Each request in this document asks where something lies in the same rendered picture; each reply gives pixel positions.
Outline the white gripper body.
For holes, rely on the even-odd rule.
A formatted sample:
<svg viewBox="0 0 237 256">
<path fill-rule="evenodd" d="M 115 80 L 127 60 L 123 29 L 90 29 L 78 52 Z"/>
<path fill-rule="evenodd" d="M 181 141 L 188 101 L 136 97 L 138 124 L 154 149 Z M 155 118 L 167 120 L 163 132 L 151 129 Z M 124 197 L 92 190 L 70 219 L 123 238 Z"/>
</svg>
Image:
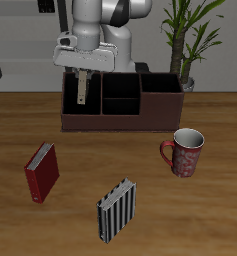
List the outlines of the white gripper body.
<svg viewBox="0 0 237 256">
<path fill-rule="evenodd" d="M 99 47 L 92 51 L 57 45 L 53 61 L 57 66 L 111 72 L 115 69 L 117 55 L 118 48 L 111 43 L 100 43 Z"/>
</svg>

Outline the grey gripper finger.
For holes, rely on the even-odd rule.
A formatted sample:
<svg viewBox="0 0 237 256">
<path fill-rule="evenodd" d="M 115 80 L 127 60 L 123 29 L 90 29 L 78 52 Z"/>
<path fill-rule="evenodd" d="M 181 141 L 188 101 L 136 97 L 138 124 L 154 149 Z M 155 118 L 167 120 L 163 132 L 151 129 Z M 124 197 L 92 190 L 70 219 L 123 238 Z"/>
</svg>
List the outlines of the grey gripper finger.
<svg viewBox="0 0 237 256">
<path fill-rule="evenodd" d="M 84 105 L 86 102 L 87 94 L 87 72 L 85 70 L 79 71 L 78 77 L 78 94 L 77 94 L 77 103 Z"/>
</svg>

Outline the dark brown desk caddy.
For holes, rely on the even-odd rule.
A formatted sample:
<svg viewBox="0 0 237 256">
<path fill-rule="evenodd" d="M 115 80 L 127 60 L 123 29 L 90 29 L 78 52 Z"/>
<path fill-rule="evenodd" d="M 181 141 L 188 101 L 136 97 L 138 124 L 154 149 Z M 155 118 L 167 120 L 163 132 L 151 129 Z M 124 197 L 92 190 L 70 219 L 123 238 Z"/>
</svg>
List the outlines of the dark brown desk caddy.
<svg viewBox="0 0 237 256">
<path fill-rule="evenodd" d="M 64 132 L 174 132 L 179 128 L 184 91 L 172 73 L 92 75 L 86 103 L 77 103 L 78 79 L 63 75 Z"/>
</svg>

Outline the red book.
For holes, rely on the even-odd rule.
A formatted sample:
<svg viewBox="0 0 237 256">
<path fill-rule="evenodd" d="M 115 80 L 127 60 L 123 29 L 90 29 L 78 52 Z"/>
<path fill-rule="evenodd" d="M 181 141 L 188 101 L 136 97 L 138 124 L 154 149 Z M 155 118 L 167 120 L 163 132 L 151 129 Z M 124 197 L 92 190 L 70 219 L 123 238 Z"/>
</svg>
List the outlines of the red book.
<svg viewBox="0 0 237 256">
<path fill-rule="evenodd" d="M 42 204 L 60 176 L 54 144 L 43 142 L 24 171 L 32 200 Z"/>
</svg>

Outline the black and white striped book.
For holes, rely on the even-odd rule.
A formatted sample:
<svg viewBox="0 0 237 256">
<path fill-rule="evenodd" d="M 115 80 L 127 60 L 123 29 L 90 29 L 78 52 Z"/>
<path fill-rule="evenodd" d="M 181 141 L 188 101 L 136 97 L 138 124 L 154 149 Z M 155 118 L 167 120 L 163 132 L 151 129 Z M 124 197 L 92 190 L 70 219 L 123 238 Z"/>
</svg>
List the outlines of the black and white striped book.
<svg viewBox="0 0 237 256">
<path fill-rule="evenodd" d="M 109 243 L 135 216 L 137 184 L 124 178 L 97 202 L 99 238 Z"/>
</svg>

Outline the green pot plant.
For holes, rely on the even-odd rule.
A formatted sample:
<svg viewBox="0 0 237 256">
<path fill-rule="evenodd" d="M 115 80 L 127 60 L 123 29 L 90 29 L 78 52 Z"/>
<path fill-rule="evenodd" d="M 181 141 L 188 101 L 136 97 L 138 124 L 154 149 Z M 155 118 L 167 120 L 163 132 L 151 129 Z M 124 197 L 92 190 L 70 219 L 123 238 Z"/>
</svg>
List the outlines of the green pot plant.
<svg viewBox="0 0 237 256">
<path fill-rule="evenodd" d="M 167 44 L 172 48 L 170 72 L 179 75 L 185 92 L 192 92 L 195 86 L 195 80 L 189 76 L 192 63 L 196 60 L 204 60 L 202 53 L 205 50 L 221 44 L 221 41 L 215 41 L 219 28 L 203 38 L 209 21 L 194 27 L 194 24 L 207 13 L 225 2 L 225 0 L 213 0 L 206 4 L 206 1 L 203 0 L 195 10 L 192 10 L 191 0 L 171 0 L 172 12 L 164 9 L 168 19 L 165 19 L 160 26 L 163 30 L 163 25 L 167 24 L 171 29 L 170 32 L 166 31 L 169 39 Z"/>
</svg>

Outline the red patterned mug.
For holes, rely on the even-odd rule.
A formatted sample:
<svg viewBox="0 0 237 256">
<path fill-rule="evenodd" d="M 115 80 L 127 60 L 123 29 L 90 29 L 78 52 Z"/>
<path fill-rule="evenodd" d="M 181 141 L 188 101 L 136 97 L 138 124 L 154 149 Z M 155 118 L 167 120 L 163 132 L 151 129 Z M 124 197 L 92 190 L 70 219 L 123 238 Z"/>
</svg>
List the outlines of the red patterned mug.
<svg viewBox="0 0 237 256">
<path fill-rule="evenodd" d="M 204 142 L 204 136 L 199 131 L 190 128 L 179 129 L 174 133 L 172 141 L 161 143 L 160 154 L 176 176 L 191 177 L 195 172 Z M 164 154 L 166 146 L 172 148 L 171 160 Z"/>
</svg>

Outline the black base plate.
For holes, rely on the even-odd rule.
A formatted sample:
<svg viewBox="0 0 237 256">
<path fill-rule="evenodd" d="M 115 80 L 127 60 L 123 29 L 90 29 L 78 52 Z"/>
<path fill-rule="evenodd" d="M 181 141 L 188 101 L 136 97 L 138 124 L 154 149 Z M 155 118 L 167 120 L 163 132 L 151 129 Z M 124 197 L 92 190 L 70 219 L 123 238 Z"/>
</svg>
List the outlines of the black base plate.
<svg viewBox="0 0 237 256">
<path fill-rule="evenodd" d="M 150 72 L 148 65 L 144 62 L 136 62 L 135 70 L 137 73 L 140 73 L 140 72 L 149 73 Z"/>
</svg>

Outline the black wall panel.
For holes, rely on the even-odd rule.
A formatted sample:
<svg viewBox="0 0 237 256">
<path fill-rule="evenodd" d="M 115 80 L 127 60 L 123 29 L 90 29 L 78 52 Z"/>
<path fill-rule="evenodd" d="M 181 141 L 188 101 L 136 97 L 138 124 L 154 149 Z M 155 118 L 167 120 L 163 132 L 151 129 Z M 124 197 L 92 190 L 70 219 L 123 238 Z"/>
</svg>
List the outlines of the black wall panel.
<svg viewBox="0 0 237 256">
<path fill-rule="evenodd" d="M 54 0 L 37 0 L 38 10 L 40 13 L 54 13 Z"/>
</svg>

